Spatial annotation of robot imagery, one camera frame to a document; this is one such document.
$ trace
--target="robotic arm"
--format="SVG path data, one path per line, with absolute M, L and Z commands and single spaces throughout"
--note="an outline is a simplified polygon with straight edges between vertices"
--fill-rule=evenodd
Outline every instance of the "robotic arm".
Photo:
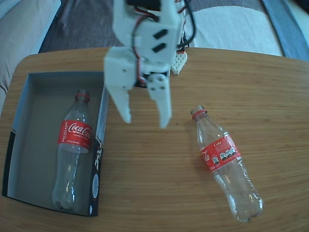
M 114 0 L 113 30 L 123 47 L 109 49 L 104 60 L 105 85 L 121 117 L 131 122 L 129 94 L 135 85 L 147 87 L 156 102 L 160 127 L 172 116 L 170 70 L 178 74 L 187 55 L 184 9 L 187 0 Z

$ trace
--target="black wire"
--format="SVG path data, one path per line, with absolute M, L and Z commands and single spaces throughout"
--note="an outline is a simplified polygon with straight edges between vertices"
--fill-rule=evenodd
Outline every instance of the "black wire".
M 177 45 L 177 48 L 183 48 L 183 47 L 189 45 L 193 41 L 193 39 L 195 37 L 195 34 L 196 34 L 196 30 L 197 30 L 197 27 L 196 27 L 196 24 L 195 24 L 195 20 L 194 20 L 194 17 L 193 17 L 193 12 L 192 12 L 192 9 L 190 7 L 190 4 L 188 3 L 188 0 L 183 0 L 183 1 L 184 1 L 186 9 L 189 12 L 190 18 L 191 18 L 191 22 L 192 22 L 192 26 L 193 26 L 193 34 L 186 42 Z

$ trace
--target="red bottle label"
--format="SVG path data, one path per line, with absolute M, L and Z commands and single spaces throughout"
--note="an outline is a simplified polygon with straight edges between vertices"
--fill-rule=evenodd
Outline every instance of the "red bottle label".
M 240 153 L 229 135 L 208 145 L 201 150 L 201 153 L 211 172 L 240 157 Z
M 77 120 L 64 120 L 61 124 L 58 143 L 72 144 L 89 149 L 91 126 Z

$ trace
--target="red wire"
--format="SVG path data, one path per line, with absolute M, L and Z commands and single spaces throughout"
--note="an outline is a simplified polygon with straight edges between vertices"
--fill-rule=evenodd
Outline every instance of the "red wire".
M 149 18 L 149 17 L 153 17 L 151 13 L 147 13 L 147 12 L 146 12 L 146 14 L 141 15 L 141 16 L 138 18 L 138 20 L 137 20 L 137 22 L 136 22 L 136 24 L 135 24 L 133 30 L 136 31 L 137 27 L 141 24 L 141 22 L 142 22 L 143 20 Z M 142 85 L 145 86 L 145 85 L 146 85 L 146 81 L 145 81 L 144 78 L 142 78 L 142 77 L 140 76 L 140 74 L 141 74 L 141 72 L 140 72 L 140 60 L 141 60 L 141 57 L 140 57 L 140 55 L 138 54 L 138 52 L 137 52 L 135 46 L 133 46 L 133 52 L 134 52 L 134 54 L 135 54 L 135 56 L 136 56 L 136 58 L 137 58 L 137 65 L 136 65 L 136 67 L 137 67 L 137 79 L 139 80 L 139 82 L 140 82 Z

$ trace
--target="white 3d-printed part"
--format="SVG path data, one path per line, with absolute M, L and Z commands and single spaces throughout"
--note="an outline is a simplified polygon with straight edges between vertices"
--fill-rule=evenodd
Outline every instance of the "white 3d-printed part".
M 172 64 L 172 66 L 170 68 L 171 71 L 175 75 L 178 75 L 181 72 L 181 70 L 183 69 L 187 60 L 188 60 L 188 55 L 186 53 L 183 53 L 183 54 L 176 53 L 174 63 Z

